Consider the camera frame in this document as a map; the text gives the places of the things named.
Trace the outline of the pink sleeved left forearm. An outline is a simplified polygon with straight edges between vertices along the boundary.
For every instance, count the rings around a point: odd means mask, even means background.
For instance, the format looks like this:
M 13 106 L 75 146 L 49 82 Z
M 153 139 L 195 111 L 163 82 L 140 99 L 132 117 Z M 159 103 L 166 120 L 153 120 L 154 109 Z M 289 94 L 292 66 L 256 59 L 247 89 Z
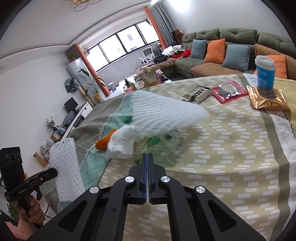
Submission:
M 35 229 L 25 219 L 20 218 L 17 226 L 11 222 L 5 222 L 12 234 L 17 240 L 28 240 L 28 238 L 35 232 Z

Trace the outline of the person's left hand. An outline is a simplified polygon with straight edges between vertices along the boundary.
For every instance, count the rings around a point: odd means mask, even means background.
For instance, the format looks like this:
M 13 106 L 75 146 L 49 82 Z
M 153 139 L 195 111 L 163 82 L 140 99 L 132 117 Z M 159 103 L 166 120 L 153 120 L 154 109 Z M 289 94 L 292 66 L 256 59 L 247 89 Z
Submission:
M 39 201 L 34 196 L 30 195 L 29 203 L 29 214 L 27 214 L 21 206 L 17 206 L 20 219 L 24 219 L 36 224 L 42 224 L 45 221 L 45 215 L 43 213 L 43 210 L 41 209 Z

